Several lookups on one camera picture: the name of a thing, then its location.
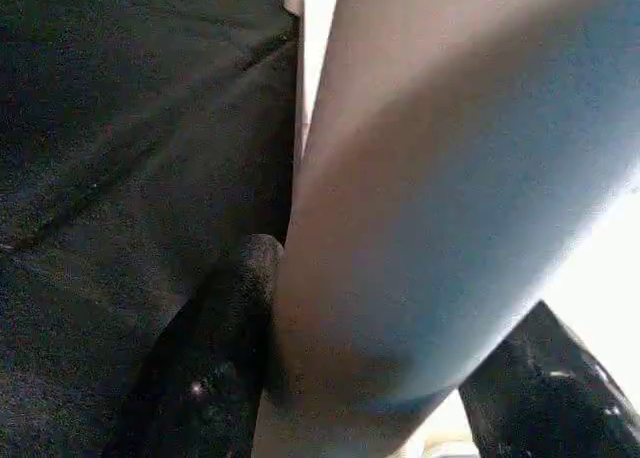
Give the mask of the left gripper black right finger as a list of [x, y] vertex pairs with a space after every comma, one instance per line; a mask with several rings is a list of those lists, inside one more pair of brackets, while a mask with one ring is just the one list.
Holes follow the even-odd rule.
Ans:
[[636, 457], [639, 415], [543, 302], [459, 388], [483, 457]]

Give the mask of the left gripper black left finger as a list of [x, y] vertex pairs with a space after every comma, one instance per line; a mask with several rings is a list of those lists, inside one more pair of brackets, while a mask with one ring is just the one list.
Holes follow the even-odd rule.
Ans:
[[105, 457], [248, 457], [269, 358], [281, 243], [222, 256], [144, 360]]

